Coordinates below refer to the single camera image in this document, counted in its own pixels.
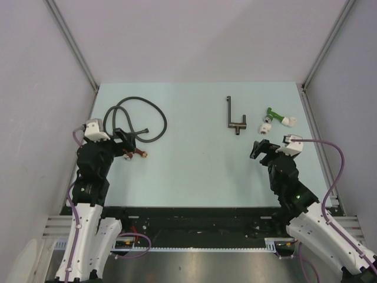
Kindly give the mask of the dark red brass faucet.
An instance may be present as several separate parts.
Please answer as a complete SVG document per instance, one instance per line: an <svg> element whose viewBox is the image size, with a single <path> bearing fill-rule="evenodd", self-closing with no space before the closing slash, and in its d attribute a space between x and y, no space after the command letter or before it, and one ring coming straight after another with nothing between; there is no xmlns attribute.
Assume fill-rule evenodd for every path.
<svg viewBox="0 0 377 283"><path fill-rule="evenodd" d="M127 152L126 150L124 150L123 157L126 160L131 160L136 154L141 156L142 158L146 158L148 156L147 152L140 149L135 149L133 152Z"/></svg>

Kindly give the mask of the white plastic elbow fitting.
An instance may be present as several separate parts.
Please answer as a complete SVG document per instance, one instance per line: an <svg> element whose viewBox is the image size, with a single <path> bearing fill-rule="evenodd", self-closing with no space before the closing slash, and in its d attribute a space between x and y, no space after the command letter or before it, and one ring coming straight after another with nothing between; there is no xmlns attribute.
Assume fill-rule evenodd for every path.
<svg viewBox="0 0 377 283"><path fill-rule="evenodd" d="M259 134L265 135L271 130L272 125L269 123L263 123L259 128Z"/></svg>

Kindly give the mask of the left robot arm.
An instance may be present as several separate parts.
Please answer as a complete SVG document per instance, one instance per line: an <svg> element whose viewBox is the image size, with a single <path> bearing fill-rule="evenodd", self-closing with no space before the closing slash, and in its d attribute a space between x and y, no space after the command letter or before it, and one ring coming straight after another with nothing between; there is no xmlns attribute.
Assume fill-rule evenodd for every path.
<svg viewBox="0 0 377 283"><path fill-rule="evenodd" d="M116 237L130 229L130 221L120 212L103 215L114 159L136 150L135 134L120 128L113 133L112 137L99 130L86 134L85 144L77 150L77 177L67 193L72 208L70 234L54 282L102 282Z"/></svg>

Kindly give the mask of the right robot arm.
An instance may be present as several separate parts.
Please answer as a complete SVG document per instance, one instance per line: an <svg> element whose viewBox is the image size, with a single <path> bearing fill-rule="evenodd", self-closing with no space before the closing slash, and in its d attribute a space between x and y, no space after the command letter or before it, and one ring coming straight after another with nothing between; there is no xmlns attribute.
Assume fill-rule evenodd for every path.
<svg viewBox="0 0 377 283"><path fill-rule="evenodd" d="M271 191L280 203L280 212L272 221L277 236L287 234L307 246L333 269L342 282L376 282L376 254L343 228L323 202L299 180L295 158L305 140L288 135L279 146L266 139L256 141L250 154L266 166Z"/></svg>

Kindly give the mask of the green faucet with elbow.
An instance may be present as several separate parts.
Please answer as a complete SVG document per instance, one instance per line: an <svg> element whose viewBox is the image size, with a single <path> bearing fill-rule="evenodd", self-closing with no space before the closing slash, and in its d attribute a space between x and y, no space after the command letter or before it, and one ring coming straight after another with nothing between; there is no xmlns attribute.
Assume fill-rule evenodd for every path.
<svg viewBox="0 0 377 283"><path fill-rule="evenodd" d="M294 127L297 123L297 118L281 116L274 112L271 107L268 107L263 121L267 124L271 124L273 120L278 120L282 125L287 127Z"/></svg>

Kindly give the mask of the dark metal faucet spout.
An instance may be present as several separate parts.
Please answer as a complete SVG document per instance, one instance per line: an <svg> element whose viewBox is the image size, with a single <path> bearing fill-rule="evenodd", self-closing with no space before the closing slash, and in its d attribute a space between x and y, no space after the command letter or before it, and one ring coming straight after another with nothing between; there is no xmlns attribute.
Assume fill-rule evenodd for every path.
<svg viewBox="0 0 377 283"><path fill-rule="evenodd" d="M227 128L232 129L236 136L239 136L241 132L247 129L247 117L245 114L237 115L233 112L233 100L231 96L226 97L227 103Z"/></svg>

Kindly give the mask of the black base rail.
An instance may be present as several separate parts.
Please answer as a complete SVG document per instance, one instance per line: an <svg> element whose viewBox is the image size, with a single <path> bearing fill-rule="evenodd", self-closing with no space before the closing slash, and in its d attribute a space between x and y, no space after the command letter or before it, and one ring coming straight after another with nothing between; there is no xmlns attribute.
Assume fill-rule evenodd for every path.
<svg viewBox="0 0 377 283"><path fill-rule="evenodd" d="M280 208L144 208L106 206L122 214L123 243L116 247L261 248L265 238L288 238Z"/></svg>

